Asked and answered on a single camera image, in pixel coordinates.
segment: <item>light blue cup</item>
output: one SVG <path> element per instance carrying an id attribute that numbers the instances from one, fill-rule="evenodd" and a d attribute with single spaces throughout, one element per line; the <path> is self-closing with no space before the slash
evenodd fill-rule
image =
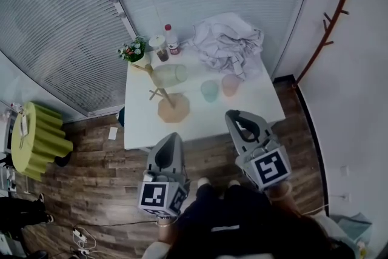
<path id="1" fill-rule="evenodd" d="M 218 84 L 214 80 L 207 80 L 201 85 L 201 93 L 208 103 L 212 103 L 218 96 Z"/>

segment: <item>coat rack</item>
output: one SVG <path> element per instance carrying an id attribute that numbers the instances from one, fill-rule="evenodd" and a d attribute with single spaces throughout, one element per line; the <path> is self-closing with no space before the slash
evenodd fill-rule
<path id="1" fill-rule="evenodd" d="M 334 15 L 330 18 L 326 12 L 323 13 L 325 19 L 323 19 L 323 27 L 325 29 L 325 34 L 323 34 L 321 42 L 318 44 L 317 48 L 315 49 L 315 52 L 313 56 L 310 58 L 310 61 L 307 63 L 301 74 L 299 75 L 298 79 L 296 79 L 295 83 L 292 85 L 293 88 L 296 88 L 296 86 L 299 84 L 299 82 L 302 80 L 304 75 L 307 73 L 307 71 L 310 69 L 311 65 L 314 63 L 316 58 L 318 57 L 319 53 L 321 53 L 323 47 L 333 44 L 334 41 L 328 41 L 328 38 L 334 29 L 334 26 L 340 17 L 340 14 L 349 15 L 349 12 L 344 10 L 344 4 L 346 0 L 339 0 L 337 8 L 335 9 Z"/>
<path id="2" fill-rule="evenodd" d="M 151 64 L 145 67 L 132 64 L 131 66 L 147 72 L 152 79 L 153 67 Z M 162 97 L 158 104 L 158 115 L 166 123 L 179 123 L 190 113 L 190 102 L 186 96 L 181 93 L 168 94 L 165 89 L 156 87 L 156 90 L 149 90 L 152 94 L 150 101 L 158 95 Z"/>

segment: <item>baseboard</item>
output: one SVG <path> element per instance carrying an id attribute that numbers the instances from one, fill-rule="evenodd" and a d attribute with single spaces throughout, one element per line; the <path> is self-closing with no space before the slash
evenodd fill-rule
<path id="1" fill-rule="evenodd" d="M 97 111 L 94 111 L 92 113 L 89 113 L 88 116 L 83 116 L 81 118 L 64 119 L 64 123 L 73 123 L 73 122 L 78 122 L 78 121 L 82 121 L 82 120 L 98 118 L 99 116 L 115 115 L 116 113 L 120 112 L 120 110 L 122 108 L 124 108 L 124 105 L 119 105 L 119 106 L 114 106 L 114 107 L 109 107 L 109 108 L 97 110 Z"/>
<path id="2" fill-rule="evenodd" d="M 295 83 L 295 77 L 294 75 L 288 75 L 288 76 L 281 76 L 277 77 L 273 80 L 273 83 L 280 83 L 280 82 L 285 82 L 289 81 L 290 83 Z M 306 101 L 304 100 L 304 97 L 302 95 L 302 92 L 299 88 L 299 86 L 296 86 L 295 88 L 296 95 L 298 96 L 299 102 L 301 103 L 304 115 L 306 116 L 307 123 L 310 128 L 311 136 L 313 138 L 315 150 L 316 150 L 316 155 L 318 157 L 318 163 L 319 163 L 319 171 L 321 172 L 321 178 L 322 178 L 322 187 L 323 187 L 323 200 L 324 200 L 324 205 L 325 211 L 327 215 L 329 214 L 329 193 L 327 191 L 327 180 L 326 180 L 326 172 L 325 172 L 325 167 L 323 163 L 323 158 L 322 158 L 322 152 L 321 148 L 319 146 L 319 141 L 318 141 L 318 136 L 316 135 L 316 131 L 314 128 L 314 123 L 313 120 L 311 119 L 310 112 L 307 108 Z"/>

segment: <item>jar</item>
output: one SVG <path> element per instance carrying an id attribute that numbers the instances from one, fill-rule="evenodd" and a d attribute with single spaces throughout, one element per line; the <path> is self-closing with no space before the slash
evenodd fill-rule
<path id="1" fill-rule="evenodd" d="M 155 51 L 161 62 L 166 62 L 169 59 L 167 53 L 166 38 L 163 35 L 152 36 L 148 44 Z"/>

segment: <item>wooden mug tree stand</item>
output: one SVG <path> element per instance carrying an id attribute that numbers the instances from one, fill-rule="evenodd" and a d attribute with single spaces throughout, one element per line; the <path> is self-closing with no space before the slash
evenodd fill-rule
<path id="1" fill-rule="evenodd" d="M 150 64 L 140 67 L 131 63 L 131 66 L 147 72 L 152 79 L 153 68 Z M 149 92 L 152 93 L 150 101 L 155 95 L 162 97 L 158 106 L 158 115 L 165 123 L 179 123 L 190 113 L 189 99 L 182 93 L 168 94 L 165 89 L 158 87 L 155 91 L 149 90 Z"/>

